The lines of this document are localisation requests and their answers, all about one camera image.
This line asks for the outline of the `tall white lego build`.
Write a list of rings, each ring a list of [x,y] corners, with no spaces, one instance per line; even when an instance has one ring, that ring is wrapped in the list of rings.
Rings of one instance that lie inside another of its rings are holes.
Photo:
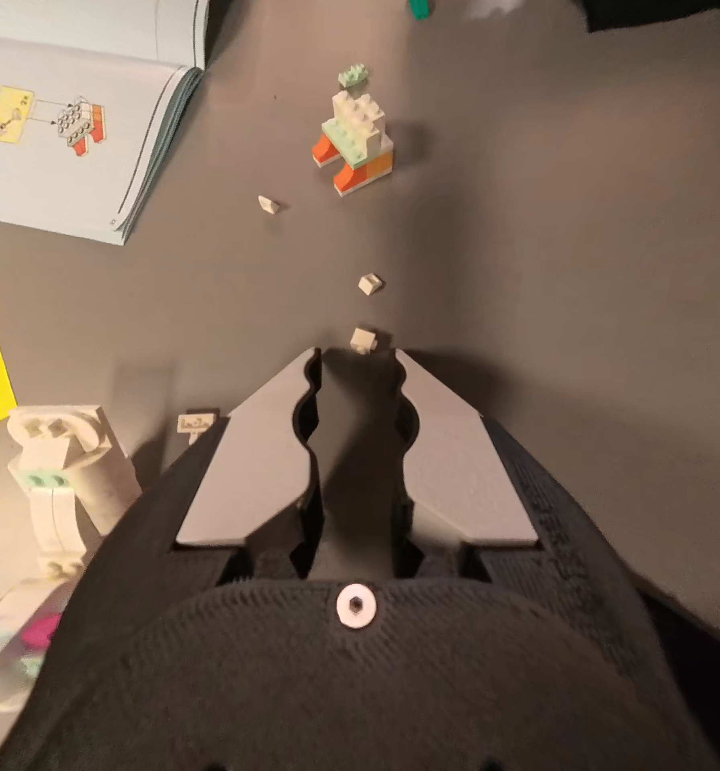
[[[131,458],[102,406],[22,406],[7,424],[8,464],[27,497],[41,576],[69,580],[141,496]]]

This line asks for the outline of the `lego instruction booklet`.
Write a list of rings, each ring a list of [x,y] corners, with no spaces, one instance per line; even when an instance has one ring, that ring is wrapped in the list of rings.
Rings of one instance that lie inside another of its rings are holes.
[[[208,1],[0,1],[0,222],[123,245],[207,67]]]

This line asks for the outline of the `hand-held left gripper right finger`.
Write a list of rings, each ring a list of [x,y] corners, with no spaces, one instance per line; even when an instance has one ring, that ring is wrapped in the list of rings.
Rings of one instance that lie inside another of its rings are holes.
[[[428,557],[460,570],[484,550],[536,549],[538,532],[482,414],[402,349],[393,358],[402,442],[392,512],[395,576],[414,577]]]

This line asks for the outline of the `white and orange lego build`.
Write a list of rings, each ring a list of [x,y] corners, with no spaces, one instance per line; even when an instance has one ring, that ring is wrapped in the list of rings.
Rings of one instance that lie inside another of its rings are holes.
[[[345,198],[392,173],[394,142],[386,130],[385,112],[367,92],[355,97],[341,90],[331,104],[333,115],[322,123],[311,156],[318,168],[343,162],[333,184]]]

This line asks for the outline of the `clear bag of lego parts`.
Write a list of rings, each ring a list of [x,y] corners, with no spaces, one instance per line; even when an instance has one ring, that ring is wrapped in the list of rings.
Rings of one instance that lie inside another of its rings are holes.
[[[0,712],[22,708],[45,656],[24,641],[24,633],[34,622],[62,611],[68,592],[66,581],[29,579],[0,598]]]

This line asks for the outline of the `white lego clip plate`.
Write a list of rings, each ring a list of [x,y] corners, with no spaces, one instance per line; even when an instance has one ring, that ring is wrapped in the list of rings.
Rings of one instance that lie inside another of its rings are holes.
[[[191,447],[198,438],[211,429],[220,419],[220,409],[192,409],[178,415],[176,432],[188,437]]]

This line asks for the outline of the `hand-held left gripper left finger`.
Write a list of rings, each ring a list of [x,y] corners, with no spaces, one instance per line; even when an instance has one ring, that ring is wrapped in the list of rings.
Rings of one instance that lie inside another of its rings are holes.
[[[321,350],[308,348],[228,414],[177,545],[236,548],[252,562],[277,552],[308,576],[325,520],[308,446],[321,365]]]

